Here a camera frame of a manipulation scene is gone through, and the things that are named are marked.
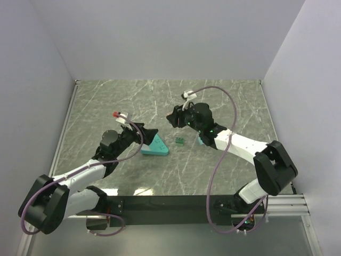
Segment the teal triangular power strip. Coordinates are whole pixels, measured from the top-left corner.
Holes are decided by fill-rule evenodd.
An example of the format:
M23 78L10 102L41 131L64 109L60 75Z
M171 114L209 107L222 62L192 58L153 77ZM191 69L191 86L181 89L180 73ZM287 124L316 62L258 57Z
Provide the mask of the teal triangular power strip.
M152 143L143 145L140 152L144 155L167 156L169 154L169 149L161 137L156 134Z

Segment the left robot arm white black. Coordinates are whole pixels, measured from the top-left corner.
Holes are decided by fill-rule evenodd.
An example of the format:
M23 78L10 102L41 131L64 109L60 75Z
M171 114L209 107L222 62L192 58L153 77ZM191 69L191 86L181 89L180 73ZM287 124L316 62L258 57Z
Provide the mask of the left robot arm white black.
M43 174L34 181L18 210L25 234L50 234L65 218L83 211L105 213L107 194L91 183L110 175L122 161L119 155L131 144L150 145L158 133L142 123L122 129L121 133L105 131L95 155L82 166L54 177Z

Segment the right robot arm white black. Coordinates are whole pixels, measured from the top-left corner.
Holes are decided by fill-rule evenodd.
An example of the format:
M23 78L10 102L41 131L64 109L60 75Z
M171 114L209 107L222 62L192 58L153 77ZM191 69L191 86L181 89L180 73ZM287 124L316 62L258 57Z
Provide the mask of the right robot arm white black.
M175 106L166 118L174 128L189 126L197 131L206 146L227 150L253 164L257 178L240 188L224 204L230 213L245 213L258 199L278 195L298 175L282 143L276 140L260 142L233 133L214 121L206 103L190 103L186 109Z

